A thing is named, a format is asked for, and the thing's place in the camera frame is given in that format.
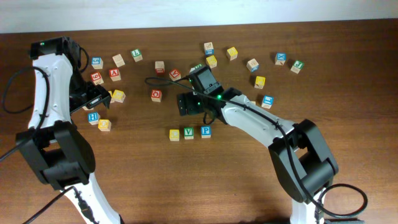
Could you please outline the yellow C letter block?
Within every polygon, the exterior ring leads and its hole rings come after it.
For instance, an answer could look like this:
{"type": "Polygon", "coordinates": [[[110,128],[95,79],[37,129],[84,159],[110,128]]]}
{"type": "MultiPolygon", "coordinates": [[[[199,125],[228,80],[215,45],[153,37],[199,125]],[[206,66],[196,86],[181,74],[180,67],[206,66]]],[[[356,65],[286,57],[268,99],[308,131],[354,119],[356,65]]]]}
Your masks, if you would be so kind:
{"type": "Polygon", "coordinates": [[[171,129],[169,131],[169,139],[170,139],[170,141],[179,141],[180,140],[180,131],[178,129],[171,129]]]}

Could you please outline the blue P letter block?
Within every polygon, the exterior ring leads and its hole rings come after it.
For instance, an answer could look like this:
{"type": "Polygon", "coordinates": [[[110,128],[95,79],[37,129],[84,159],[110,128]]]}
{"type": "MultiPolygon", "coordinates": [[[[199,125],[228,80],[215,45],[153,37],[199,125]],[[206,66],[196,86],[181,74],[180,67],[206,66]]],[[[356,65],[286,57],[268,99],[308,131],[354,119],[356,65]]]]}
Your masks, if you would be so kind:
{"type": "Polygon", "coordinates": [[[210,126],[202,126],[200,130],[201,130],[202,138],[210,138],[211,137],[211,127],[210,126]]]}

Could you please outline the green V letter block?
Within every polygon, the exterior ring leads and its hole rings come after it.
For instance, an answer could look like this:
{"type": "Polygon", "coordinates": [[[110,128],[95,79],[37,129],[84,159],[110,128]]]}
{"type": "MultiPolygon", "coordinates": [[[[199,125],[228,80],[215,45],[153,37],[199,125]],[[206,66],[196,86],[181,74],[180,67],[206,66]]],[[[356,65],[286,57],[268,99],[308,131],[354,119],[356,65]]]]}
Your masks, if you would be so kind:
{"type": "Polygon", "coordinates": [[[194,139],[194,129],[192,127],[186,127],[183,130],[184,139],[194,139]]]}

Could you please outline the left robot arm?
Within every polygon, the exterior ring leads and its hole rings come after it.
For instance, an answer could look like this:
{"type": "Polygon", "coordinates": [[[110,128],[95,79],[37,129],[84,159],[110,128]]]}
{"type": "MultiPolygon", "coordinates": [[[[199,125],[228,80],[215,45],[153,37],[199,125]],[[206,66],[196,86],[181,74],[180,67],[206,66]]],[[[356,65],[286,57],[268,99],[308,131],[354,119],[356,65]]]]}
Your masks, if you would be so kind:
{"type": "Polygon", "coordinates": [[[36,177],[60,191],[86,223],[122,223],[95,177],[95,155],[71,114],[82,107],[110,106],[110,94],[81,75],[80,45],[69,37],[34,42],[35,100],[28,130],[16,143],[36,177]]]}

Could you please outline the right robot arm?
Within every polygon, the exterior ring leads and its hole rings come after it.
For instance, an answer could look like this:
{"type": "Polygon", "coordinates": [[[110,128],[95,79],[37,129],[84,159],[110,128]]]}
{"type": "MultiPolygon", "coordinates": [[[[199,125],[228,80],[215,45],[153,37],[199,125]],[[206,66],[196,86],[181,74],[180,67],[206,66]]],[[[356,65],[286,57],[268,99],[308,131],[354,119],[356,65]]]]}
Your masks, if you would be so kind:
{"type": "Polygon", "coordinates": [[[292,198],[291,223],[325,223],[323,206],[338,165],[318,127],[281,119],[235,88],[224,90],[208,66],[186,76],[193,90],[177,97],[180,114],[204,113],[238,128],[268,148],[279,184],[292,198]]]}

